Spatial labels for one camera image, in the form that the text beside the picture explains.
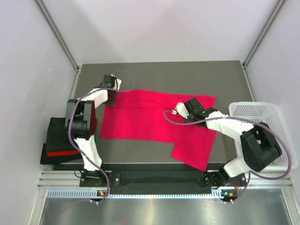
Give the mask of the red t shirt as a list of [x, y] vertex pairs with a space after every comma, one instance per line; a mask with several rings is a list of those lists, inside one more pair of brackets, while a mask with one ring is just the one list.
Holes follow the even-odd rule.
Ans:
[[183, 126], [184, 119], [164, 111], [187, 102], [193, 95], [150, 90], [121, 92], [115, 106], [106, 106], [99, 137], [173, 143], [172, 158], [205, 171], [216, 132], [196, 125]]

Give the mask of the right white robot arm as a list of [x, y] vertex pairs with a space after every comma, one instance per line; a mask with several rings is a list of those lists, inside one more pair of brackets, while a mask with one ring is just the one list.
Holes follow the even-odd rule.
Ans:
[[230, 160], [219, 170], [218, 178], [223, 185], [231, 185], [242, 173], [261, 172], [282, 155], [275, 136], [261, 127], [269, 128], [263, 122], [251, 124], [230, 119], [213, 107], [205, 109], [197, 98], [178, 103], [176, 111], [187, 123], [220, 132], [240, 142], [242, 156]]

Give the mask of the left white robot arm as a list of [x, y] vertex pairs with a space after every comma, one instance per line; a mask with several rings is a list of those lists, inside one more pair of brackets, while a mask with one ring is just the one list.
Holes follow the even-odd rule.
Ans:
[[99, 86], [78, 99], [67, 102], [65, 129], [73, 147], [83, 158], [81, 173], [82, 187], [99, 187], [106, 184], [106, 174], [102, 172], [102, 159], [96, 145], [98, 121], [96, 108], [101, 104], [115, 105], [121, 80], [115, 75], [105, 75]]

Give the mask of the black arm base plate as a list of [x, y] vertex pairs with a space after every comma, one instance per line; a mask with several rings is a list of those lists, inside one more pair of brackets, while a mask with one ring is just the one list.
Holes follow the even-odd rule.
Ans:
[[183, 164], [106, 165], [106, 184], [88, 187], [109, 186], [110, 194], [208, 194], [211, 190], [229, 187], [236, 195], [238, 188], [246, 184], [245, 176], [226, 182], [218, 166], [210, 164], [209, 169], [202, 172]]

